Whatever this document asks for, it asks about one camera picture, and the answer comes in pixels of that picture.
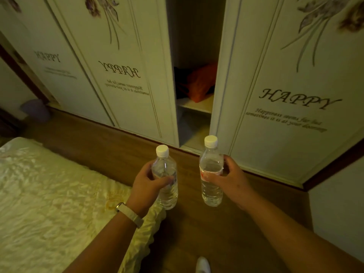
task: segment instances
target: floor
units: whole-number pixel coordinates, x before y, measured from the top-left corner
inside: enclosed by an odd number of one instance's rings
[[[59,111],[46,124],[28,125],[23,137],[130,186],[141,166],[155,158],[158,145]],[[178,202],[167,211],[140,272],[194,272],[199,256],[210,261],[212,273],[288,271],[251,218],[228,198],[216,208],[204,204],[198,157],[175,149],[170,155],[178,165]],[[260,194],[312,228],[307,193],[247,176]]]

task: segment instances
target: yellow bedspread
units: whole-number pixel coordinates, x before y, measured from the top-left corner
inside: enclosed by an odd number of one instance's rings
[[[62,272],[125,202],[131,188],[15,138],[0,148],[0,272]],[[155,203],[119,272],[138,272],[165,218]]]

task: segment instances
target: shoe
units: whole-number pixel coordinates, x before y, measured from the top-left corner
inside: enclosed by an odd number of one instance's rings
[[[206,258],[198,258],[196,264],[196,273],[211,273],[210,265]]]

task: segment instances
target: purple object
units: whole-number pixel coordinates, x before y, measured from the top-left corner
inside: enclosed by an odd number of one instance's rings
[[[46,123],[51,119],[51,114],[40,99],[23,103],[20,109],[39,123]]]

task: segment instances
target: floral decal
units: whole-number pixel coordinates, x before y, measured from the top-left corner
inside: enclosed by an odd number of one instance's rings
[[[119,0],[97,0],[97,2],[95,0],[85,0],[85,5],[92,17],[101,18],[100,10],[104,11],[110,35],[110,44],[112,44],[112,32],[111,32],[111,27],[112,27],[113,32],[115,34],[118,50],[120,50],[120,42],[118,33],[116,31],[116,27],[118,27],[123,33],[125,33],[125,31],[118,24],[119,17],[115,9],[115,7],[119,5]]]
[[[320,42],[321,36],[327,26],[327,23],[333,16],[342,11],[346,7],[349,1],[350,0],[313,0],[308,2],[305,6],[300,6],[297,8],[299,11],[306,13],[306,16],[303,18],[302,22],[300,23],[300,27],[298,29],[298,33],[300,33],[300,35],[296,39],[285,45],[283,48],[281,48],[281,50],[287,48],[288,46],[295,43],[296,41],[298,41],[300,38],[302,38],[308,32],[311,31],[310,34],[307,36],[305,44],[303,45],[300,55],[298,57],[297,67],[296,67],[297,72],[300,67],[300,62],[307,48],[308,43],[312,39],[315,32],[319,29],[319,27],[322,26],[312,53],[312,65],[315,66],[315,56],[316,56],[317,46],[319,45],[318,43]]]
[[[10,5],[16,12],[21,13],[20,6],[15,0],[0,0],[0,3],[4,8],[7,8]]]
[[[358,32],[364,28],[364,1],[354,5],[340,23],[339,29]]]

